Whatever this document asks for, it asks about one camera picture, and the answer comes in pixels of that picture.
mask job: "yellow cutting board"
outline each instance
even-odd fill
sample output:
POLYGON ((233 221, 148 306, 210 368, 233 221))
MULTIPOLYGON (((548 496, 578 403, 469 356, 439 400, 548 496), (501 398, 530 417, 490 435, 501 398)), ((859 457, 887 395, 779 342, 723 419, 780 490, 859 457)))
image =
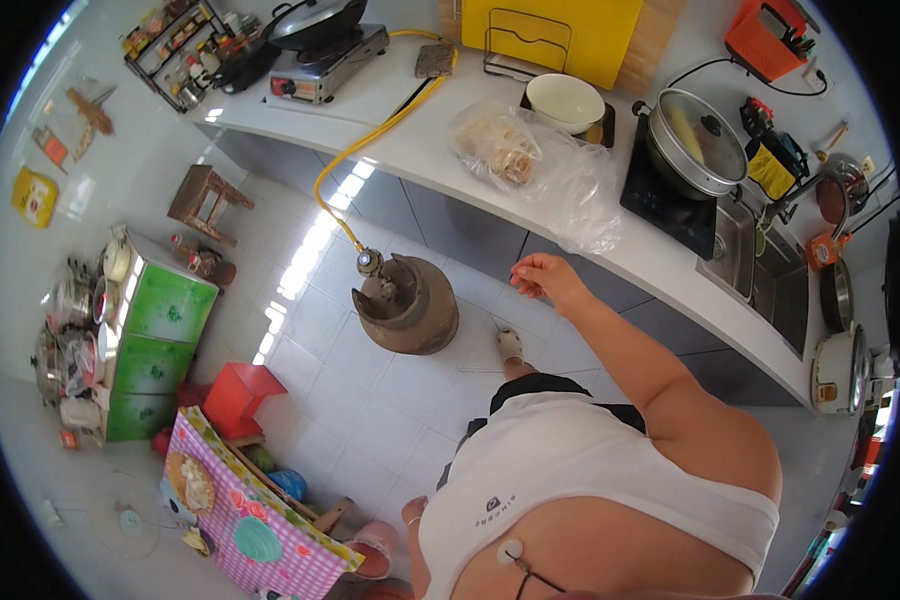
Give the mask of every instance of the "yellow cutting board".
POLYGON ((613 88, 643 0, 462 0, 464 46, 561 70, 604 89, 613 88), (559 23, 565 23, 569 29, 559 23))

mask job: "faucet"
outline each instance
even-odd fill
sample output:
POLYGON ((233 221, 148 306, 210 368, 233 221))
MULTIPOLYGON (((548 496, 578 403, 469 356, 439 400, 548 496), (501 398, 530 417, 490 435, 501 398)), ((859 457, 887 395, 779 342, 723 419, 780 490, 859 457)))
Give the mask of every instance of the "faucet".
POLYGON ((797 207, 794 206, 793 210, 788 213, 787 210, 790 208, 790 206, 795 205, 797 202, 799 202, 811 187, 816 186, 826 179, 835 181, 840 187, 840 193, 843 195, 843 214, 840 217, 840 223, 833 229, 833 233, 831 235, 833 239, 837 239, 840 236, 840 232, 843 230, 844 225, 847 224, 847 218, 851 213, 851 196, 847 192, 847 187, 844 186, 844 182, 840 179, 840 176, 831 171, 824 171, 822 173, 813 175, 807 180, 806 183, 804 183, 804 185, 799 186, 783 198, 771 202, 764 210, 764 215, 766 216, 767 222, 771 222, 774 220, 774 217, 779 216, 780 221, 783 222, 784 225, 789 223, 790 218, 794 216, 794 211, 797 209, 797 207))

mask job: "kitchen sink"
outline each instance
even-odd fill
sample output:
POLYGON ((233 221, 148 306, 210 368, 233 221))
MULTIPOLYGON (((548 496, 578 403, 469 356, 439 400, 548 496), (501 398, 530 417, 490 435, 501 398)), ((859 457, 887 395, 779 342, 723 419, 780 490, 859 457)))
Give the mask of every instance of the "kitchen sink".
POLYGON ((796 241, 771 229, 767 247, 753 266, 750 305, 777 330, 801 359, 807 336, 807 263, 796 241))
POLYGON ((807 334, 807 264, 788 231, 771 229, 763 254, 754 257, 754 213, 730 197, 717 200, 713 259, 696 259, 696 271, 738 302, 750 306, 804 358, 807 334))
POLYGON ((713 259, 699 259, 696 270, 749 303, 754 287, 754 237, 754 214, 730 196, 719 198, 713 259))

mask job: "woman's hand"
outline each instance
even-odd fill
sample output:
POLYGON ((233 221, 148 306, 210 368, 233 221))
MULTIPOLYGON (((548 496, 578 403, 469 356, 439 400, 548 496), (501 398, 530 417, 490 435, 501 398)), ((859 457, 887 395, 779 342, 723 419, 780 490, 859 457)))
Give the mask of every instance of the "woman's hand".
POLYGON ((537 252, 510 267, 510 272, 510 285, 517 287, 517 292, 530 298, 549 298, 564 317, 593 296, 576 270, 559 256, 537 252))
POLYGON ((427 508, 428 502, 427 496, 421 495, 419 498, 413 498, 404 505, 403 510, 400 512, 400 517, 403 518, 404 524, 409 525, 417 517, 422 517, 423 509, 427 508))

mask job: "foot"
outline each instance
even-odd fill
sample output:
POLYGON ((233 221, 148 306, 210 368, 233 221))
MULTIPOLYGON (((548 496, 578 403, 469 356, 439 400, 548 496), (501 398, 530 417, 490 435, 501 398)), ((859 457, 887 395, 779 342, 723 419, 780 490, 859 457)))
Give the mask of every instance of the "foot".
POLYGON ((500 359, 504 365, 507 364, 507 361, 510 361, 510 364, 516 361, 519 361, 520 365, 524 364, 523 342, 520 341, 520 336, 516 334, 516 331, 509 327, 497 331, 497 351, 500 353, 500 359))

